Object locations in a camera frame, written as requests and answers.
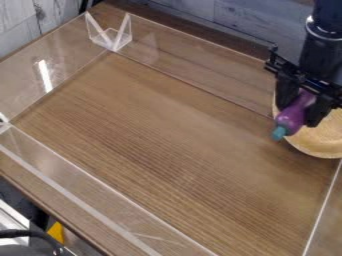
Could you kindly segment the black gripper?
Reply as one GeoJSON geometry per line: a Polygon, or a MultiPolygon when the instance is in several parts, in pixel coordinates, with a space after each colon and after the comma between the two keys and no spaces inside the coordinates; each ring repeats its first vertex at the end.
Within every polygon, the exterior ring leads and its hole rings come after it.
{"type": "Polygon", "coordinates": [[[291,62],[270,50],[264,69],[276,78],[275,105],[283,110],[306,90],[315,97],[306,108],[304,124],[314,128],[332,109],[342,108],[342,38],[307,33],[299,61],[291,62]]]}

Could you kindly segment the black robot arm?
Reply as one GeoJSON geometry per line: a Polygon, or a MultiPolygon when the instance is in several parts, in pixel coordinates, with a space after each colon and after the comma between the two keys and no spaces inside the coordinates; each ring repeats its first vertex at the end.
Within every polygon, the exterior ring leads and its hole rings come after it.
{"type": "Polygon", "coordinates": [[[275,123],[288,134],[316,127],[342,108],[342,0],[314,0],[304,29],[299,61],[280,56],[274,46],[264,64],[276,78],[275,123]]]}

